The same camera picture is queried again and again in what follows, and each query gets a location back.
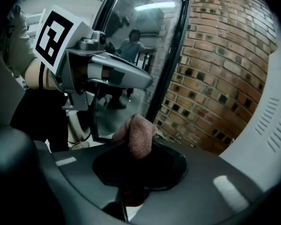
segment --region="ceiling light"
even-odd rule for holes
[[[176,6],[176,4],[174,2],[156,2],[156,3],[141,5],[141,6],[135,7],[134,9],[136,11],[142,11],[142,10],[148,10],[148,9],[154,9],[154,8],[174,8],[175,6]]]

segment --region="brick wall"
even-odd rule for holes
[[[260,100],[276,47],[264,0],[191,0],[184,47],[155,123],[169,140],[223,152]]]

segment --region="cloth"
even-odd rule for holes
[[[7,26],[0,36],[0,53],[15,77],[24,77],[27,67],[36,58],[27,30],[24,13],[18,5],[14,5],[7,16]]]
[[[62,106],[66,97],[58,90],[26,90],[10,126],[28,134],[32,140],[50,143],[51,152],[69,150],[67,115]]]
[[[121,57],[134,63],[136,55],[143,49],[145,46],[140,41],[130,42],[129,39],[125,39],[120,47]]]
[[[112,136],[112,140],[119,141],[128,138],[128,147],[132,156],[140,160],[150,154],[152,137],[155,134],[156,126],[139,114],[135,114]]]

